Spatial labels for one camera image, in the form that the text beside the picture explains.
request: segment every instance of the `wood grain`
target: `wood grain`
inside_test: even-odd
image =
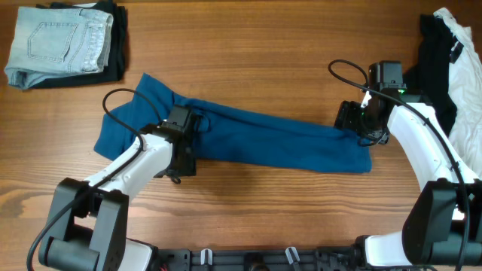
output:
[[[332,125],[340,103],[362,95],[332,78],[327,64],[344,58],[367,68],[397,59],[408,69],[421,41],[419,15],[444,5],[473,26],[480,47],[480,2],[136,3],[126,4],[130,61],[121,82],[21,93],[6,87],[2,75],[0,270],[25,269],[59,181],[108,164],[93,145],[109,90],[135,88],[146,72],[185,96]],[[0,5],[2,67],[16,10]],[[109,107],[130,98],[120,93]],[[371,155],[373,171],[364,175],[201,160],[198,176],[182,185],[154,180],[141,192],[130,208],[128,235],[160,248],[314,248],[400,230],[419,194],[415,175],[395,139]]]

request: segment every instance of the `blue cloth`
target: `blue cloth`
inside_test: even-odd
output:
[[[163,119],[167,119],[174,104],[190,106],[201,116],[194,140],[194,151],[199,158],[317,172],[371,170],[368,148],[358,146],[358,137],[353,132],[189,99],[146,74],[136,91],[156,105]],[[157,122],[151,106],[139,96],[112,113],[134,129]],[[134,139],[131,132],[105,115],[94,150],[113,160]]]

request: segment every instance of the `clothing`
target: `clothing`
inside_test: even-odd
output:
[[[408,89],[421,90],[428,96],[442,130],[449,135],[457,115],[457,107],[448,94],[452,34],[443,20],[432,15],[420,16],[420,31],[423,41],[418,64],[405,72],[404,83]]]
[[[446,9],[434,12],[457,42],[449,65],[449,95],[459,109],[449,140],[464,163],[482,177],[482,64],[470,27],[457,24]]]
[[[20,7],[5,73],[22,90],[46,78],[101,72],[112,15],[82,8]]]
[[[53,9],[78,7],[79,5],[71,6],[57,2],[50,5],[50,8]],[[96,74],[79,75],[70,78],[49,78],[32,86],[32,88],[73,87],[119,81],[122,79],[126,69],[126,60],[124,56],[124,44],[127,37],[126,9],[122,6],[119,7],[112,2],[106,1],[97,2],[94,5],[90,5],[89,8],[112,14],[114,18],[111,31],[110,55],[104,71]]]
[[[142,76],[136,91],[155,104],[163,119],[167,119],[174,104],[189,106],[201,116],[193,146],[199,158],[317,172],[371,170],[368,148],[358,146],[354,132],[189,99],[149,75]],[[138,96],[112,114],[134,129],[157,122],[152,108]],[[106,115],[94,150],[114,160],[133,143],[134,137]]]

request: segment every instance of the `blue jeans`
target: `blue jeans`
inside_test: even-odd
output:
[[[47,78],[102,72],[112,22],[112,15],[93,9],[19,8],[8,83],[26,90]]]

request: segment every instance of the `tabletop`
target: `tabletop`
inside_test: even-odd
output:
[[[2,67],[17,16],[4,2]],[[476,48],[482,46],[476,1],[120,5],[129,17],[122,81],[21,92],[0,76],[0,270],[25,269],[60,181],[82,180],[109,164],[93,151],[102,98],[118,87],[135,89],[143,73],[183,96],[332,126],[343,100],[362,98],[328,73],[333,59],[366,69],[399,60],[407,70],[422,40],[420,14],[443,6],[473,27]],[[362,79],[353,69],[338,71]],[[131,98],[118,93],[108,106]],[[358,175],[199,160],[197,176],[181,185],[162,178],[145,187],[130,206],[128,236],[159,248],[267,249],[350,245],[360,235],[398,231],[419,195],[416,177],[395,138],[370,152],[372,171]]]

